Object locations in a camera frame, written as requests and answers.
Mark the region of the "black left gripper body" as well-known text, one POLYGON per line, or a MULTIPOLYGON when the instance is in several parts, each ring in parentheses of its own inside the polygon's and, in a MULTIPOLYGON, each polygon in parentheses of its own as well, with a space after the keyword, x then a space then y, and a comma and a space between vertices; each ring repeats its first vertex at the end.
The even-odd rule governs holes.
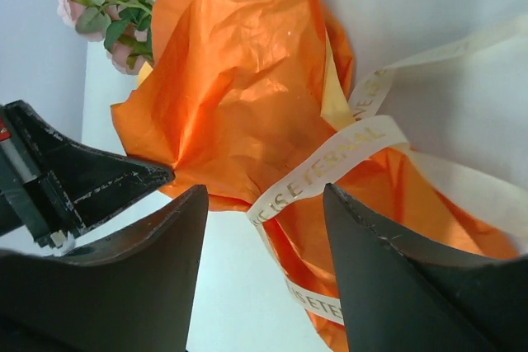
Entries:
POLYGON ((24 226, 41 247, 63 247, 76 213, 55 174, 37 161, 21 126, 1 107, 1 234, 24 226))

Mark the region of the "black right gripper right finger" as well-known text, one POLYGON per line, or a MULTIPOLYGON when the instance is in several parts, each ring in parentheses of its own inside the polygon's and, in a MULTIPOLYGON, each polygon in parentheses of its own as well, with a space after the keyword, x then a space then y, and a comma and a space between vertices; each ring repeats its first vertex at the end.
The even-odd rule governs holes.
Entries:
POLYGON ((526 350, 525 256, 440 244, 333 184, 323 207, 350 350, 526 350))

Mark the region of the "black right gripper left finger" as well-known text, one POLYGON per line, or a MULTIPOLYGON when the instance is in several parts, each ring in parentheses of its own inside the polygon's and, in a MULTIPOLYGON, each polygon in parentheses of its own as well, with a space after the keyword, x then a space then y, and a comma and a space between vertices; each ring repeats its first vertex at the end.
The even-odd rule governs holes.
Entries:
POLYGON ((196 185, 66 256, 2 251, 2 350, 185 350, 208 203, 196 185))

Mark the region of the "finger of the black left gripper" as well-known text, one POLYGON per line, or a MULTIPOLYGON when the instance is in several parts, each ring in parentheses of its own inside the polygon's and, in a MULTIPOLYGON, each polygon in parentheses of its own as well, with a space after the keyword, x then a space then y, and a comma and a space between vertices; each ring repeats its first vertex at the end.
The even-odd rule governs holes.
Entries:
POLYGON ((146 195, 172 181, 162 164, 105 152, 80 144, 45 122, 24 101, 5 105, 21 126, 37 161, 51 170, 71 199, 75 237, 90 232, 146 195))

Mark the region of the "cream printed ribbon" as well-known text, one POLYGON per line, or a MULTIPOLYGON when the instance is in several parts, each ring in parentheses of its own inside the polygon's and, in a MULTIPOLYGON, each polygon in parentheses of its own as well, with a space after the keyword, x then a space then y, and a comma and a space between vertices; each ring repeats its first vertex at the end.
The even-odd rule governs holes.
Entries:
POLYGON ((526 190, 481 171, 412 150, 395 121, 378 113, 398 70, 459 60, 526 35, 527 17, 521 15, 376 70, 359 81, 351 94, 342 90, 332 45, 327 43, 320 116, 336 132, 295 169, 270 186, 247 212, 247 218, 255 225, 270 255, 274 259, 279 257, 270 243, 265 223, 293 203, 321 195, 326 184, 341 180, 359 164, 386 148, 392 148, 411 163, 415 172, 450 208, 476 218, 484 225, 483 229, 471 232, 474 243, 478 243, 489 230, 494 230, 515 249, 526 246, 526 190))

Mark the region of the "orange flower bouquet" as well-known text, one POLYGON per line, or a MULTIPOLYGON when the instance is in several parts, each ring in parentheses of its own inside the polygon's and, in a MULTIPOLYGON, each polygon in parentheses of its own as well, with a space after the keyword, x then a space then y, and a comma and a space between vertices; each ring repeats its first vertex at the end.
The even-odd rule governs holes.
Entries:
MULTIPOLYGON (((175 179, 162 188, 169 197, 204 185, 213 211, 247 217, 270 186, 335 134, 320 116, 327 43, 343 92, 357 84, 347 34, 322 0, 57 3, 66 25, 102 43, 114 67, 139 80, 111 107, 125 152, 171 167, 175 179)), ((450 208, 392 148, 333 184, 440 244, 493 259, 520 255, 494 230, 474 243, 471 232, 484 225, 450 208)), ((323 193, 293 203, 264 228, 292 298, 331 350, 346 350, 323 193)))

